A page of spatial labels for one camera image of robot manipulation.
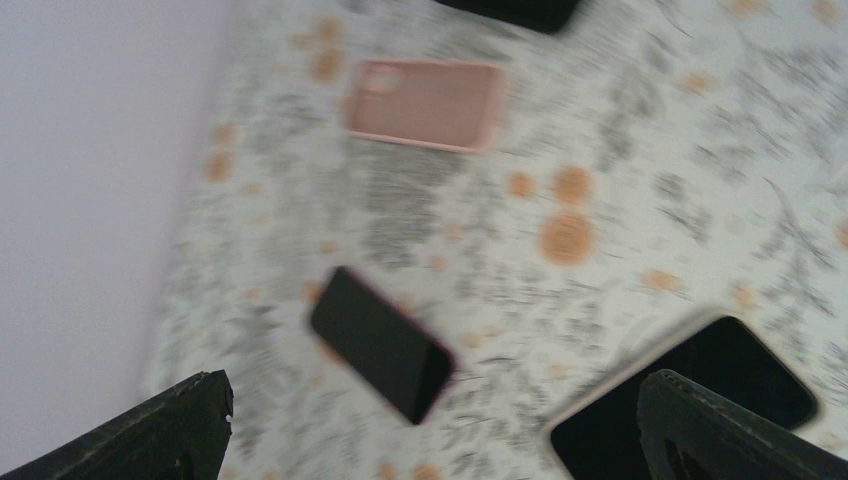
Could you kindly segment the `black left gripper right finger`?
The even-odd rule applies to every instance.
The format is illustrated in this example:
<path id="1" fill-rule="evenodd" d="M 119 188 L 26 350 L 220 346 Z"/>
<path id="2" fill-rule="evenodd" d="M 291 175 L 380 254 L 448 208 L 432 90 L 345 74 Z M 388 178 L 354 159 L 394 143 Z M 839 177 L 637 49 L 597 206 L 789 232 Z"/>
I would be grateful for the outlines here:
<path id="1" fill-rule="evenodd" d="M 640 385 L 640 443 L 653 479 L 845 479 L 847 461 L 677 374 Z"/>

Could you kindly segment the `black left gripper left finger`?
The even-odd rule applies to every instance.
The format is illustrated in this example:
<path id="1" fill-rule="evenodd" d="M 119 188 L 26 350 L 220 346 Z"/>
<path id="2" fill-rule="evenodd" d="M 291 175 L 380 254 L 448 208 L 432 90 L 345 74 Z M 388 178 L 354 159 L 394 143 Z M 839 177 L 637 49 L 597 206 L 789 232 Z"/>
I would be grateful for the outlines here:
<path id="1" fill-rule="evenodd" d="M 216 479 L 232 435 L 223 370 L 199 372 L 3 479 Z"/>

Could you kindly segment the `black phone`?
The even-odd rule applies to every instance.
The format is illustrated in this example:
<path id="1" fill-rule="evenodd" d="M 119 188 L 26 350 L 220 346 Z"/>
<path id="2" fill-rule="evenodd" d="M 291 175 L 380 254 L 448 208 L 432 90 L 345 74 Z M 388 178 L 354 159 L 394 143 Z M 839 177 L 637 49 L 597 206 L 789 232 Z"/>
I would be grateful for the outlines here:
<path id="1" fill-rule="evenodd" d="M 456 369 L 445 345 L 345 266 L 331 273 L 309 325 L 412 425 L 424 422 Z"/>

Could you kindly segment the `pink silicone phone case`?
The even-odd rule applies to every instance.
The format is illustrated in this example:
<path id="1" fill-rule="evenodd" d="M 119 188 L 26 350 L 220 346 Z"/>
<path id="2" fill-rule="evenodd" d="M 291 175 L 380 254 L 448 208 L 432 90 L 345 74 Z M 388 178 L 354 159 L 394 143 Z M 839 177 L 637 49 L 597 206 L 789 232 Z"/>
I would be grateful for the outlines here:
<path id="1" fill-rule="evenodd" d="M 508 80 L 479 61 L 376 58 L 353 76 L 342 125 L 360 138 L 475 154 L 492 144 Z"/>

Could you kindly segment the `bare black smartphone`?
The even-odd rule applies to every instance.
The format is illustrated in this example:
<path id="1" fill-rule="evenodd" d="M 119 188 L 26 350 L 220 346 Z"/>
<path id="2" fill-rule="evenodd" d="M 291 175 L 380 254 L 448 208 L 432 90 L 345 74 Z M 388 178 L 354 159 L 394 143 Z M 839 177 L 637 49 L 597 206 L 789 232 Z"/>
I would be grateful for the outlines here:
<path id="1" fill-rule="evenodd" d="M 436 0 L 437 3 L 538 33 L 562 31 L 580 0 Z"/>

